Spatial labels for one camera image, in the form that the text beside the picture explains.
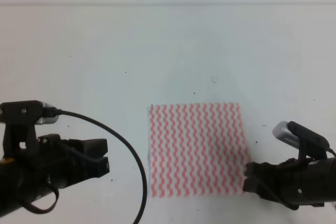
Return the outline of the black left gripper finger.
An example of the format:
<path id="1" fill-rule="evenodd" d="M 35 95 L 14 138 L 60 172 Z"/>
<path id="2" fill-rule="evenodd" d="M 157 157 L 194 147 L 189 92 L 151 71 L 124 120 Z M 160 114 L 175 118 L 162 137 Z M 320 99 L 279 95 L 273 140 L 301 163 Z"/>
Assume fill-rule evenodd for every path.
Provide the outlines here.
<path id="1" fill-rule="evenodd" d="M 107 140 L 103 138 L 90 140 L 69 139 L 68 144 L 91 158 L 102 158 L 108 152 Z"/>
<path id="2" fill-rule="evenodd" d="M 107 157 L 95 160 L 84 159 L 79 165 L 79 175 L 83 180 L 100 178 L 109 172 L 110 165 Z"/>

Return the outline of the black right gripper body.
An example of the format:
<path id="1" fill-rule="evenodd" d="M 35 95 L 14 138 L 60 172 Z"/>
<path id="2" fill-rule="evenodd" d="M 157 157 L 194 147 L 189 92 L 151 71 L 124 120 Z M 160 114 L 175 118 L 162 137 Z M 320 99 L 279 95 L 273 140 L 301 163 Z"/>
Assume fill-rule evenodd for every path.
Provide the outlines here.
<path id="1" fill-rule="evenodd" d="M 331 201 L 331 159 L 292 158 L 279 165 L 265 163 L 265 199 L 294 210 L 299 206 L 323 207 Z"/>

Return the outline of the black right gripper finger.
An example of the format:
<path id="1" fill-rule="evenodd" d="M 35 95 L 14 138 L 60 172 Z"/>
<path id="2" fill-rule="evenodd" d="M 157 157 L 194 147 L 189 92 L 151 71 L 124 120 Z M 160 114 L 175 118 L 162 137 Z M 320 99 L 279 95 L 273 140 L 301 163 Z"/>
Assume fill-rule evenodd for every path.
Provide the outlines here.
<path id="1" fill-rule="evenodd" d="M 272 171 L 272 165 L 269 163 L 256 163 L 250 162 L 246 164 L 245 176 L 264 176 L 268 172 Z"/>
<path id="2" fill-rule="evenodd" d="M 268 186 L 257 177 L 247 177 L 243 183 L 243 191 L 246 193 L 254 193 L 260 198 L 269 198 Z"/>

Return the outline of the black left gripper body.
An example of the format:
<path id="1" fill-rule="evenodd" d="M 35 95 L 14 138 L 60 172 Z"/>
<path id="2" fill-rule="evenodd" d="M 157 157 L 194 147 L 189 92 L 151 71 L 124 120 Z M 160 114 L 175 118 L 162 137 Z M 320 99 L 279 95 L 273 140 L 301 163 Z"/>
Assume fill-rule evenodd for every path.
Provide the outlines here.
<path id="1" fill-rule="evenodd" d="M 62 140 L 46 135 L 37 141 L 37 151 L 15 154 L 18 198 L 36 198 L 84 181 L 84 141 Z"/>

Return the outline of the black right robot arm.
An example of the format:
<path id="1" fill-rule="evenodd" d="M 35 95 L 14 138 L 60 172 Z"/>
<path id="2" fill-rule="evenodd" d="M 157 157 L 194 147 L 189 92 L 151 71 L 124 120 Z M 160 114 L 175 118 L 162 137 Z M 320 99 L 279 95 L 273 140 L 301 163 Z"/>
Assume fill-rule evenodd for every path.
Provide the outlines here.
<path id="1" fill-rule="evenodd" d="M 291 210 L 335 202 L 335 158 L 290 158 L 278 165 L 250 162 L 246 164 L 245 177 L 243 192 Z"/>

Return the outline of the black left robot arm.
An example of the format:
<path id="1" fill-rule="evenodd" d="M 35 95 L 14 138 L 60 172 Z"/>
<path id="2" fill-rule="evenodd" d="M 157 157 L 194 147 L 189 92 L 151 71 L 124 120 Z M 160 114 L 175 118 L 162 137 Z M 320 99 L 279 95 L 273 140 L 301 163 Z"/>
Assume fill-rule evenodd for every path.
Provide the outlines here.
<path id="1" fill-rule="evenodd" d="M 100 178 L 109 170 L 106 157 L 107 140 L 63 140 L 57 134 L 41 136 L 39 151 L 33 160 L 4 158 L 1 160 L 1 216 L 19 208 L 34 214 L 47 214 L 33 205 L 39 198 L 92 178 Z"/>

